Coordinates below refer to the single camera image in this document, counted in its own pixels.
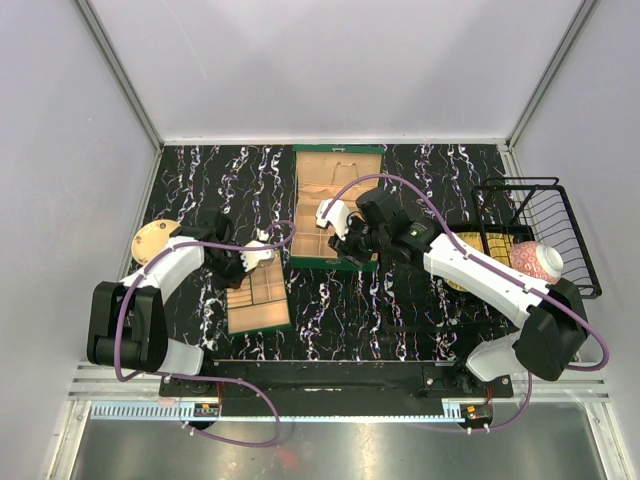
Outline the beige jewelry tray insert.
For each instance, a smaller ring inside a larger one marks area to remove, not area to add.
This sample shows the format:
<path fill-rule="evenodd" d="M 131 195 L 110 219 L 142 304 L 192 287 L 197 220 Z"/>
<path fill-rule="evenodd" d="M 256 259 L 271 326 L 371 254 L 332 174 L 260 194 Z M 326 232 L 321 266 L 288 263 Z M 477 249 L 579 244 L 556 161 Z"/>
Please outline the beige jewelry tray insert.
<path fill-rule="evenodd" d="M 227 329 L 231 335 L 286 327 L 289 309 L 279 258 L 260 266 L 238 289 L 227 290 Z"/>

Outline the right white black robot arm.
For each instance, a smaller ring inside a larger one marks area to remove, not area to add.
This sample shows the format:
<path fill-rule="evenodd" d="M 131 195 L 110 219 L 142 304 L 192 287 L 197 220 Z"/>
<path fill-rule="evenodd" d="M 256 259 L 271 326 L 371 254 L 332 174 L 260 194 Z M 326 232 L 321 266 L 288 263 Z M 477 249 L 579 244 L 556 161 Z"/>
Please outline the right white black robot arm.
<path fill-rule="evenodd" d="M 527 371 L 555 381 L 588 336 L 577 318 L 584 306 L 566 279 L 551 284 L 518 272 L 449 234 L 429 217 L 410 217 L 381 188 L 360 195 L 355 211 L 342 200 L 326 199 L 316 224 L 332 228 L 328 245 L 339 258 L 361 267 L 375 254 L 449 280 L 504 315 L 515 332 L 483 341 L 454 371 L 454 384 L 476 396 L 490 381 Z"/>

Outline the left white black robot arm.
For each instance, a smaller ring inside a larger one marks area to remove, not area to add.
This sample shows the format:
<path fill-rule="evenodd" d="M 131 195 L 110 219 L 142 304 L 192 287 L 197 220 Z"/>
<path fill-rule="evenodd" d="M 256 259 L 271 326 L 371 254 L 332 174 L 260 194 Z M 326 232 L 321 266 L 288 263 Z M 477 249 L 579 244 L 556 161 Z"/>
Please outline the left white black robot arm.
<path fill-rule="evenodd" d="M 196 396 L 215 386 L 216 372 L 203 363 L 204 351 L 169 338 L 165 302 L 194 271 L 212 273 L 217 288 L 237 288 L 247 275 L 238 251 L 183 242 L 232 243 L 228 216 L 213 210 L 202 224 L 152 221 L 136 233 L 131 251 L 140 268 L 119 282 L 104 281 L 93 292 L 87 340 L 88 360 L 147 373 L 181 375 L 181 384 Z"/>

